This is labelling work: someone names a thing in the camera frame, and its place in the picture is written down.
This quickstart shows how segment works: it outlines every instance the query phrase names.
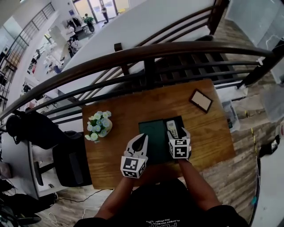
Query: wooden railing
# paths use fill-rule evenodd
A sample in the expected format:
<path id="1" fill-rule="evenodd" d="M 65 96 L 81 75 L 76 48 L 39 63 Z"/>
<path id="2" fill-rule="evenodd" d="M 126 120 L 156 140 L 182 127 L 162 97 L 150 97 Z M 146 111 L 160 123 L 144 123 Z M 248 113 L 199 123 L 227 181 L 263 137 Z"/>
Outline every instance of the wooden railing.
<path id="1" fill-rule="evenodd" d="M 238 61 L 238 62 L 210 62 L 210 63 L 200 63 L 200 64 L 194 64 L 194 65 L 182 65 L 178 67 L 168 67 L 166 69 L 156 69 L 153 67 L 155 59 L 156 58 L 164 58 L 168 56 L 173 55 L 181 55 L 181 54 L 187 54 L 187 53 L 229 53 L 229 54 L 241 54 L 241 55 L 256 55 L 256 56 L 263 56 L 265 57 L 263 61 L 263 65 L 259 65 L 258 62 L 253 61 Z M 221 43 L 221 42 L 206 42 L 206 41 L 192 41 L 192 42 L 176 42 L 176 43 L 161 43 L 161 44 L 153 44 L 149 46 L 143 46 L 143 47 L 135 47 L 132 49 L 122 50 L 119 52 L 115 52 L 113 54 L 105 55 L 93 60 L 90 60 L 88 62 L 84 62 L 80 65 L 77 65 L 69 70 L 66 70 L 58 75 L 55 75 L 54 77 L 44 81 L 43 83 L 39 84 L 35 88 L 31 89 L 29 92 L 27 92 L 25 95 L 17 99 L 15 102 L 13 102 L 10 106 L 8 106 L 1 114 L 0 114 L 0 120 L 3 120 L 5 117 L 7 117 L 9 114 L 13 113 L 13 111 L 17 110 L 21 106 L 25 105 L 29 101 L 35 99 L 36 97 L 51 91 L 52 89 L 55 89 L 61 85 L 64 85 L 66 83 L 69 83 L 71 81 L 77 80 L 79 78 L 91 75 L 93 73 L 97 73 L 100 71 L 108 70 L 110 68 L 118 67 L 121 65 L 127 65 L 131 64 L 133 62 L 140 62 L 144 61 L 145 70 L 133 73 L 130 75 L 126 75 L 119 78 L 113 78 L 110 80 L 106 80 L 103 82 L 99 82 L 96 84 L 92 84 L 89 86 L 86 86 L 84 88 L 74 90 L 72 92 L 69 92 L 67 94 L 61 95 L 57 98 L 54 98 L 52 100 L 49 100 L 39 106 L 36 106 L 28 111 L 27 113 L 39 110 L 45 106 L 57 103 L 61 100 L 73 97 L 75 95 L 79 95 L 94 89 L 103 88 L 109 85 L 119 84 L 122 82 L 129 82 L 134 80 L 144 80 L 146 83 L 142 84 L 141 86 L 135 87 L 135 88 L 129 88 L 129 89 L 121 89 L 114 92 L 110 92 L 107 94 L 102 94 L 93 98 L 88 98 L 85 100 L 76 101 L 74 103 L 71 103 L 66 106 L 59 107 L 57 109 L 48 111 L 44 113 L 44 115 L 49 116 L 51 114 L 58 113 L 63 110 L 68 110 L 70 108 L 81 106 L 83 104 L 108 99 L 111 97 L 117 97 L 119 95 L 123 94 L 129 94 L 145 89 L 152 89 L 159 86 L 164 85 L 170 85 L 177 82 L 187 82 L 191 80 L 196 79 L 204 79 L 204 78 L 211 78 L 212 76 L 218 76 L 219 74 L 223 74 L 224 72 L 217 72 L 212 75 L 211 73 L 202 74 L 202 75 L 194 75 L 192 77 L 186 77 L 186 78 L 180 78 L 178 80 L 171 79 L 163 82 L 155 82 L 153 80 L 153 77 L 157 74 L 160 74 L 162 72 L 168 72 L 168 71 L 180 71 L 190 68 L 203 68 L 207 67 L 208 64 L 210 64 L 211 67 L 213 66 L 220 66 L 220 65 L 256 65 L 256 68 L 254 70 L 236 70 L 236 71 L 229 71 L 225 72 L 227 74 L 243 74 L 243 73 L 250 73 L 247 77 L 244 78 L 242 82 L 239 83 L 250 85 L 256 80 L 263 77 L 266 73 L 266 71 L 269 68 L 272 68 L 274 65 L 276 65 L 282 58 L 284 53 L 284 46 L 279 46 L 275 48 L 273 51 L 267 51 L 255 47 L 249 47 L 244 46 L 240 44 L 230 44 L 230 43 Z M 61 114 L 56 117 L 52 117 L 51 120 L 57 120 L 61 119 L 63 117 L 72 116 L 78 113 L 81 113 L 82 110 L 76 110 L 73 112 Z M 80 119 L 81 117 L 75 117 L 68 120 L 56 122 L 56 124 L 61 124 L 68 121 L 73 121 Z"/>
<path id="2" fill-rule="evenodd" d="M 207 7 L 205 9 L 202 9 L 200 11 L 197 11 L 195 13 L 192 13 L 184 18 L 181 18 L 180 20 L 173 22 L 172 24 L 166 26 L 165 28 L 159 30 L 158 32 L 151 35 L 149 38 L 143 40 L 142 42 L 138 43 L 134 47 L 142 47 L 145 45 L 151 45 L 151 44 L 157 44 L 162 42 L 173 42 L 203 26 L 208 26 L 210 29 L 210 34 L 213 35 L 217 29 L 217 26 L 221 20 L 221 17 L 223 15 L 223 12 L 226 8 L 226 6 L 229 4 L 229 0 L 216 0 L 213 6 Z M 166 34 L 166 32 L 172 28 L 175 28 L 173 31 Z M 128 66 L 128 69 L 132 68 L 137 63 L 132 63 Z M 102 72 L 92 83 L 95 84 L 99 80 L 106 81 L 109 78 L 116 78 L 123 74 L 123 71 L 121 70 L 121 67 L 117 67 L 115 69 L 108 69 Z M 90 91 L 86 94 L 81 94 L 78 96 L 78 99 L 86 99 L 87 97 L 93 97 L 96 93 L 98 93 L 100 90 Z"/>

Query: white desk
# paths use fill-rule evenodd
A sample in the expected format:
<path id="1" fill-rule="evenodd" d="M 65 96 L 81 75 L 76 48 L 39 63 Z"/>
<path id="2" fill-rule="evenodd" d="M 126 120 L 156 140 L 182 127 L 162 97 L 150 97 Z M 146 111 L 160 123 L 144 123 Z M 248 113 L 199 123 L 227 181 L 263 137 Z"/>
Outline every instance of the white desk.
<path id="1" fill-rule="evenodd" d="M 15 144 L 13 138 L 8 133 L 2 134 L 2 158 L 3 162 L 9 163 L 12 172 L 12 178 L 9 179 L 14 187 L 21 193 L 30 195 L 38 199 L 39 197 L 66 189 L 57 178 L 55 170 L 46 172 L 43 177 L 44 186 L 37 183 L 34 160 L 32 155 L 32 145 L 30 142 L 20 142 Z M 54 188 L 49 188 L 48 184 L 53 184 Z"/>

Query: chair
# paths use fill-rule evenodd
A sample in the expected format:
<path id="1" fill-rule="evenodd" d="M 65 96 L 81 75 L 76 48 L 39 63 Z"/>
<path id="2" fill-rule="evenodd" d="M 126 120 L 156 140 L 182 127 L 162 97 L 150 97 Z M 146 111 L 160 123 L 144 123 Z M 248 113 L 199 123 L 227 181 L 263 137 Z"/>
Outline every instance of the chair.
<path id="1" fill-rule="evenodd" d="M 34 162 L 35 176 L 43 186 L 41 174 L 55 168 L 60 183 L 65 187 L 92 184 L 87 162 L 83 133 L 62 132 L 48 117 L 38 113 L 16 112 L 7 120 L 6 129 L 15 142 L 28 140 L 43 148 L 52 149 L 53 163 L 39 167 Z"/>

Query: flower vase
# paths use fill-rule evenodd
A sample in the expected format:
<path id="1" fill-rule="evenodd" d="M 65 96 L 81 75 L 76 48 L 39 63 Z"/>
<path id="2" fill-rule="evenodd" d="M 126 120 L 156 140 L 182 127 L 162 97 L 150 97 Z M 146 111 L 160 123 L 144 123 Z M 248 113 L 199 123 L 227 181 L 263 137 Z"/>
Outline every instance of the flower vase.
<path id="1" fill-rule="evenodd" d="M 108 122 L 109 122 L 110 125 L 105 128 L 105 129 L 106 129 L 106 134 L 102 135 L 102 134 L 100 133 L 100 134 L 98 134 L 99 137 L 105 137 L 105 136 L 111 131 L 111 129 L 112 129 L 112 122 L 111 122 L 111 120 L 108 119 L 108 118 L 107 118 L 107 120 L 108 120 Z"/>

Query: white box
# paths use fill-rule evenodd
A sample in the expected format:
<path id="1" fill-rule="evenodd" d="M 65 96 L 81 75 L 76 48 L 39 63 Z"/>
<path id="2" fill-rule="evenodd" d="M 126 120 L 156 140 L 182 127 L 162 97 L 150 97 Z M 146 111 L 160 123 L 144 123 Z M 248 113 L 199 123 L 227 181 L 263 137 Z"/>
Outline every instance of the white box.
<path id="1" fill-rule="evenodd" d="M 174 159 L 189 158 L 191 152 L 190 139 L 170 140 L 170 153 Z"/>
<path id="2" fill-rule="evenodd" d="M 120 170 L 124 176 L 138 179 L 146 168 L 146 162 L 146 159 L 122 156 Z"/>

